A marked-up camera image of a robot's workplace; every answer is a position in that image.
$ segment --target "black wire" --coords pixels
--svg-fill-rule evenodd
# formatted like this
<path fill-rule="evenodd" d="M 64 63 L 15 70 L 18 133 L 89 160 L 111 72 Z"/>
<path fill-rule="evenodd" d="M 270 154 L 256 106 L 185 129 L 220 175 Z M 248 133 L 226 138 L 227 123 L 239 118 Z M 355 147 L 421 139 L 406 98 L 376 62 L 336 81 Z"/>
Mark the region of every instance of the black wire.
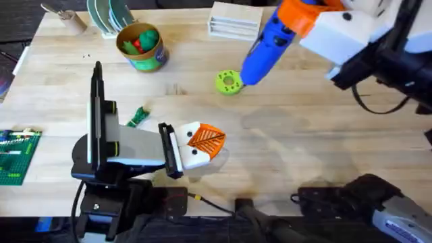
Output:
<path fill-rule="evenodd" d="M 193 193 L 190 193 L 190 192 L 189 192 L 189 193 L 188 193 L 188 196 L 190 196 L 190 197 L 192 197 L 192 198 L 195 198 L 196 194 L 193 194 Z M 224 209 L 223 207 L 220 207 L 220 206 L 218 206 L 218 205 L 212 203 L 211 201 L 205 199 L 205 198 L 202 197 L 202 196 L 200 197 L 200 200 L 203 201 L 204 203 L 207 203 L 208 205 L 214 207 L 215 209 L 219 209 L 220 211 L 223 211 L 223 212 L 225 212 L 225 213 L 228 213 L 228 214 L 232 215 L 233 217 L 236 216 L 236 213 L 235 213 L 235 212 L 233 212 L 233 211 L 231 211 L 231 210 L 228 210 L 228 209 Z"/>
<path fill-rule="evenodd" d="M 371 109 L 369 109 L 366 104 L 363 103 L 360 95 L 358 94 L 357 91 L 357 85 L 353 85 L 351 87 L 352 90 L 352 95 L 354 96 L 354 99 L 356 99 L 357 103 L 366 111 L 370 112 L 370 113 L 374 113 L 377 115 L 387 115 L 396 111 L 399 111 L 401 108 L 403 108 L 403 106 L 406 105 L 406 103 L 410 100 L 410 97 L 405 97 L 402 101 L 400 101 L 399 105 L 396 105 L 393 109 L 390 109 L 389 111 L 372 111 Z"/>
<path fill-rule="evenodd" d="M 74 203 L 72 204 L 72 212 L 70 215 L 70 226 L 71 226 L 71 233 L 72 233 L 72 238 L 74 239 L 75 243 L 80 243 L 78 236 L 76 235 L 76 228 L 75 228 L 75 214 L 76 214 L 76 207 L 78 205 L 78 199 L 80 198 L 80 194 L 82 191 L 82 187 L 84 185 L 84 181 L 80 182 L 80 185 L 76 191 L 75 194 L 75 199 L 74 199 Z"/>

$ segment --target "wooden tabletop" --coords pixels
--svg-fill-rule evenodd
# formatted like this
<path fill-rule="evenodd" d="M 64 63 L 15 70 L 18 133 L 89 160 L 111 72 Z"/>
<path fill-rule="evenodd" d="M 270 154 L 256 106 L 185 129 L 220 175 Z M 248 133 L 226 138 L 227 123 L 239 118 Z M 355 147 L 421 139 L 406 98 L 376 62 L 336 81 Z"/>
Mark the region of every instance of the wooden tabletop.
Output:
<path fill-rule="evenodd" d="M 265 8 L 263 24 L 274 8 Z M 0 187 L 0 216 L 66 216 L 79 181 L 70 175 L 72 148 L 86 133 L 86 103 L 96 61 L 103 64 L 105 96 L 117 101 L 125 124 L 141 105 L 152 109 L 139 127 L 194 121 L 227 134 L 221 156 L 200 180 L 167 179 L 156 185 L 187 186 L 225 207 L 249 196 L 266 213 L 299 215 L 289 197 L 301 185 L 341 185 L 374 173 L 400 187 L 432 212 L 432 152 L 423 132 L 431 118 L 414 114 L 416 103 L 391 115 L 363 111 L 349 90 L 324 79 L 329 64 L 293 44 L 258 85 L 226 97 L 215 90 L 221 70 L 240 70 L 250 42 L 209 37 L 209 9 L 133 11 L 161 32 L 170 58 L 154 74 L 134 70 L 90 25 L 72 36 L 57 16 L 46 14 L 29 54 L 0 105 L 0 128 L 43 130 L 22 186 Z M 86 12 L 80 17 L 89 23 Z M 359 90 L 376 110 L 402 95 L 370 80 Z M 189 215 L 220 215 L 191 201 Z"/>

